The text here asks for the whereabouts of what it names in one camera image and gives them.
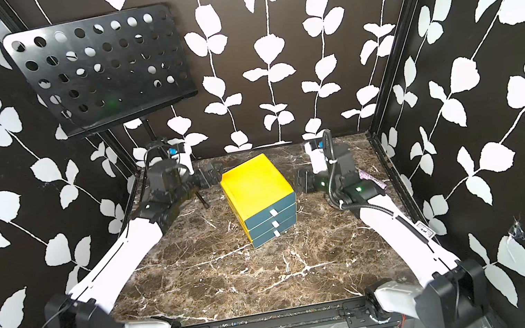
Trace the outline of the yellow teal drawer cabinet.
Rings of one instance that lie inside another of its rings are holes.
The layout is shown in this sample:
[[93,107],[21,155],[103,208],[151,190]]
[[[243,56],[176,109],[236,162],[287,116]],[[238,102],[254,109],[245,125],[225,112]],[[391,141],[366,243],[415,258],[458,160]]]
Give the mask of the yellow teal drawer cabinet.
[[224,173],[220,185],[253,248],[297,223],[295,190],[264,154]]

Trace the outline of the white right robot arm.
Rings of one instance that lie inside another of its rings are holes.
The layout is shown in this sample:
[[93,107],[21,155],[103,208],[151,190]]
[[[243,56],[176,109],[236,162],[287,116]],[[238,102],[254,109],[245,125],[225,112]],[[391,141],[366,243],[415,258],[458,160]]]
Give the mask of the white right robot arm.
[[296,182],[298,191],[321,192],[335,210],[353,213],[371,227],[416,277],[415,285],[385,280],[366,291],[376,320],[401,315],[425,328],[467,328],[488,314],[487,279],[479,264],[444,249],[427,226],[406,217],[376,182],[357,172],[343,179],[306,169],[297,172]]

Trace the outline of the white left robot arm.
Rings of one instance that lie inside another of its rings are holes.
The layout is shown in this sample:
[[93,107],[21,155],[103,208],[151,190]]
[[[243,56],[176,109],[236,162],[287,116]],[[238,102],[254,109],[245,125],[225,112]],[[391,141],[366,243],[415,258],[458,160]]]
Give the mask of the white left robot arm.
[[168,191],[152,188],[115,244],[72,290],[45,306],[47,328],[175,328],[162,319],[116,321],[111,311],[121,290],[150,250],[169,230],[182,204],[221,181],[222,163],[207,164]]

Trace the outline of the purple rhinestone microphone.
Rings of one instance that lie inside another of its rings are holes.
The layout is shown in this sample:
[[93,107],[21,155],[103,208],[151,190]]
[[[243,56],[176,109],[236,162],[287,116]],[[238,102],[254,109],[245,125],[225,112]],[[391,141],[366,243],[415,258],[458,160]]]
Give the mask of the purple rhinestone microphone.
[[372,176],[371,174],[369,174],[368,172],[364,171],[364,170],[360,170],[358,169],[358,173],[359,173],[359,176],[360,178],[362,178],[363,180],[370,180],[371,182],[374,182],[378,187],[380,187],[382,190],[385,190],[386,187],[387,187],[387,184],[385,184],[385,182],[383,181],[380,181],[379,179],[376,179],[374,176]]

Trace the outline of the black perforated music stand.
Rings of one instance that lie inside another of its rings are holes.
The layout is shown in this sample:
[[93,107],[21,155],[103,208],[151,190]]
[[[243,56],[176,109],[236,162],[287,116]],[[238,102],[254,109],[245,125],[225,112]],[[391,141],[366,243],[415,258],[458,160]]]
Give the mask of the black perforated music stand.
[[198,92],[164,4],[13,33],[3,44],[68,138],[144,118]]

